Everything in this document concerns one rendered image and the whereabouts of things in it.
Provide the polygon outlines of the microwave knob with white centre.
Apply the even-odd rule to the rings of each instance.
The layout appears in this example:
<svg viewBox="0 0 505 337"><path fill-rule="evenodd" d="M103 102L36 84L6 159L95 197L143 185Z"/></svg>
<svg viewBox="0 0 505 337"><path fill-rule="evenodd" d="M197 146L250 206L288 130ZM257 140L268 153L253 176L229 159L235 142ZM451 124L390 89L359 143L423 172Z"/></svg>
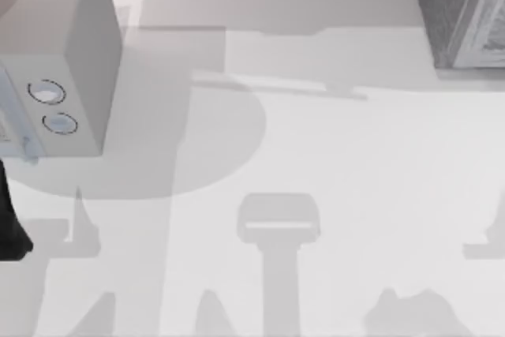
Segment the microwave knob with white centre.
<svg viewBox="0 0 505 337"><path fill-rule="evenodd" d="M28 94L37 102L55 105L66 98L65 89L58 83L48 79L33 81L27 85Z"/></svg>

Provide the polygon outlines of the grey cabinet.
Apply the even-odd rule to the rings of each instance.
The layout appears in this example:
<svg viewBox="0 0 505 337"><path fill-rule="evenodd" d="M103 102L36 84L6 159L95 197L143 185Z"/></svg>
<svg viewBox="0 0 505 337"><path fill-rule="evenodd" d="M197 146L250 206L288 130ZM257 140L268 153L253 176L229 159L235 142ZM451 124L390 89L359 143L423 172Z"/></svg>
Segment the grey cabinet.
<svg viewBox="0 0 505 337"><path fill-rule="evenodd" d="M505 69L505 0L417 0L438 69Z"/></svg>

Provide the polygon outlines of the pale blue microwave door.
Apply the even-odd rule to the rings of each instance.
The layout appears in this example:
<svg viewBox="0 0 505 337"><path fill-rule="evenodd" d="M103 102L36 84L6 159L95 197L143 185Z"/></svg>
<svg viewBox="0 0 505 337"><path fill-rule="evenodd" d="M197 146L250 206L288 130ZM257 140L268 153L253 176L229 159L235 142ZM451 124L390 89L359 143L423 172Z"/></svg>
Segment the pale blue microwave door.
<svg viewBox="0 0 505 337"><path fill-rule="evenodd" d="M18 157L26 163L36 165L45 151L39 135L18 94L7 69L0 65L0 124L5 133L8 146L0 148L5 156Z"/></svg>

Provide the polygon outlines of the pale microwave oven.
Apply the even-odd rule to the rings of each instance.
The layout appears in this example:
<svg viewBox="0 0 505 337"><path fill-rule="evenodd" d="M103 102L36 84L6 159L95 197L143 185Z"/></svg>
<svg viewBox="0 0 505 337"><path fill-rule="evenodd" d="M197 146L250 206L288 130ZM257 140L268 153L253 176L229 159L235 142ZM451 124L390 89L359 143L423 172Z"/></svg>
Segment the pale microwave oven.
<svg viewBox="0 0 505 337"><path fill-rule="evenodd" d="M103 151L122 59L122 31L113 0L0 0L0 65L30 114L45 151L41 158L94 157ZM27 85L48 79L66 91L42 104ZM48 131L42 117L63 112L78 129Z"/></svg>

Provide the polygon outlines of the microwave knob with blue centre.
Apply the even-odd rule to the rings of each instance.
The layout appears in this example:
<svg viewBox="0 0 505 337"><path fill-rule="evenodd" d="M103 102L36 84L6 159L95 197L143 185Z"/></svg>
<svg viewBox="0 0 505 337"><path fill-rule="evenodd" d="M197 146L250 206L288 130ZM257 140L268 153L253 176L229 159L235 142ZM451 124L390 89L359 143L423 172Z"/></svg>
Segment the microwave knob with blue centre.
<svg viewBox="0 0 505 337"><path fill-rule="evenodd" d="M58 135L70 135L78 129L77 120L63 112L43 116L42 123L48 131Z"/></svg>

